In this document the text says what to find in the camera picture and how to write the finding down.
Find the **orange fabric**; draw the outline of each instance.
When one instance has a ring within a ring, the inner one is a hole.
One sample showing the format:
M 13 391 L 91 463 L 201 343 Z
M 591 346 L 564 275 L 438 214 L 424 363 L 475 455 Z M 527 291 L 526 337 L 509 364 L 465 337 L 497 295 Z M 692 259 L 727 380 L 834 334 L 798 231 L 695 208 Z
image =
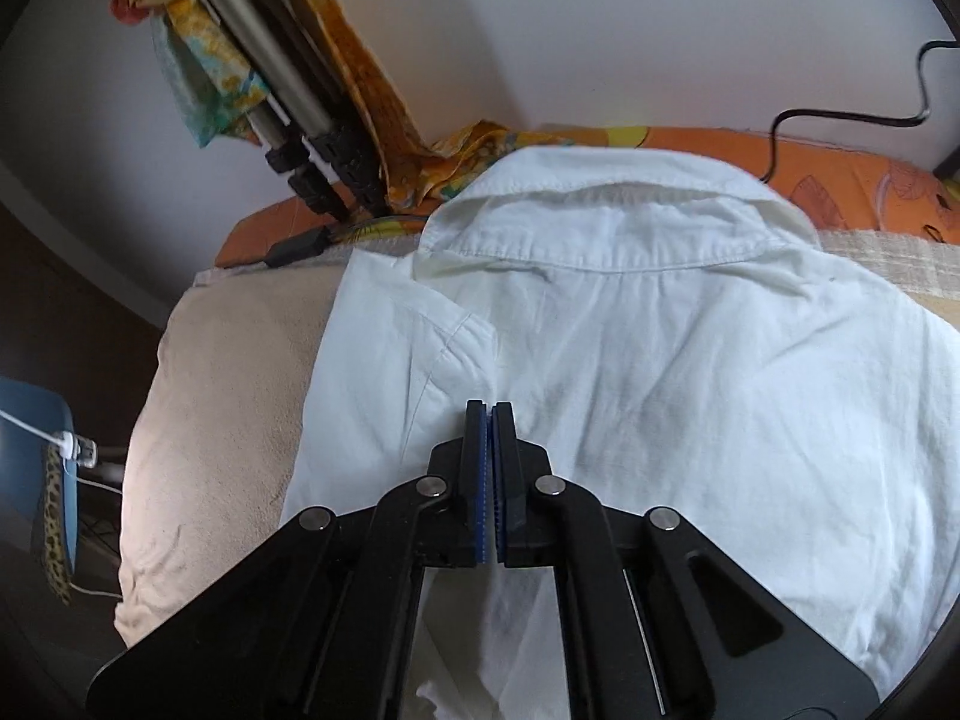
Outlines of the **orange fabric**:
M 634 127 L 617 130 L 571 129 L 554 133 L 568 143 L 686 151 L 742 167 L 754 175 L 766 172 L 770 158 L 765 136 L 724 129 Z M 478 175 L 471 172 L 462 189 Z M 771 187 L 802 208 L 821 230 L 884 230 L 960 244 L 960 200 L 933 175 L 906 162 L 844 151 L 835 146 L 782 141 Z M 337 191 L 352 205 L 343 185 Z M 427 215 L 440 204 L 424 199 L 415 213 Z M 218 268 L 258 262 L 270 246 L 332 219 L 310 213 L 296 197 L 249 215 L 233 228 L 217 255 Z M 419 225 L 408 225 L 416 231 Z

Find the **white fabric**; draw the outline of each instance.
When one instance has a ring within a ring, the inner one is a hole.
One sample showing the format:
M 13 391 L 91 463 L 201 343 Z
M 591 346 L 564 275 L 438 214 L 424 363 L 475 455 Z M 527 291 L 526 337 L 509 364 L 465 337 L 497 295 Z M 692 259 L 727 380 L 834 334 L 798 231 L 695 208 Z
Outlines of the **white fabric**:
M 960 336 L 734 167 L 527 148 L 414 254 L 355 252 L 284 521 L 373 505 L 470 398 L 605 504 L 678 509 L 882 695 L 957 596 Z M 555 603 L 548 572 L 440 572 L 408 715 L 567 716 Z

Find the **blue plastic object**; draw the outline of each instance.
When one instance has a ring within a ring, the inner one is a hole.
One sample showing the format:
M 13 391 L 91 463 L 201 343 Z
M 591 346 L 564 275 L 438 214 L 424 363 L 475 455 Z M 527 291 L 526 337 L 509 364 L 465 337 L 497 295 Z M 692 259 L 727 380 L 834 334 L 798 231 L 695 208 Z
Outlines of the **blue plastic object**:
M 73 432 L 69 406 L 55 392 L 0 377 L 0 409 L 51 435 Z M 23 529 L 43 529 L 42 499 L 47 442 L 0 418 L 0 538 L 25 552 Z M 77 560 L 77 469 L 64 474 L 64 528 L 70 570 Z

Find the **beige cloth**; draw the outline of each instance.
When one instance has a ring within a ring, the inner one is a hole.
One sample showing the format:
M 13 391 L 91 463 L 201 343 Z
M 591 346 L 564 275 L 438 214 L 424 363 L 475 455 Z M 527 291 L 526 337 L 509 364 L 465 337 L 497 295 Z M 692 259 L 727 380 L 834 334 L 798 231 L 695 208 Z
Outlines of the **beige cloth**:
M 128 646 L 275 531 L 342 265 L 189 290 L 131 437 L 115 624 Z

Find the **black cable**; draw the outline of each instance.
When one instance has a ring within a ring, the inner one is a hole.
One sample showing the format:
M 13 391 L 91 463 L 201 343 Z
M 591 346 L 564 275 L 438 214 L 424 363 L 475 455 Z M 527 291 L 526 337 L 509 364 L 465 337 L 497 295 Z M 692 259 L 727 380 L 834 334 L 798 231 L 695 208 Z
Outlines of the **black cable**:
M 790 108 L 776 114 L 773 124 L 770 125 L 770 167 L 760 180 L 764 184 L 770 183 L 776 172 L 776 131 L 788 119 L 806 116 L 814 119 L 841 119 L 845 122 L 864 122 L 864 124 L 878 124 L 880 127 L 919 127 L 930 117 L 930 96 L 926 90 L 926 81 L 923 78 L 923 57 L 933 49 L 960 49 L 960 42 L 955 40 L 931 40 L 920 47 L 917 55 L 917 79 L 920 81 L 920 113 L 901 119 L 895 116 L 875 116 L 869 113 L 853 111 L 832 111 L 824 108 Z

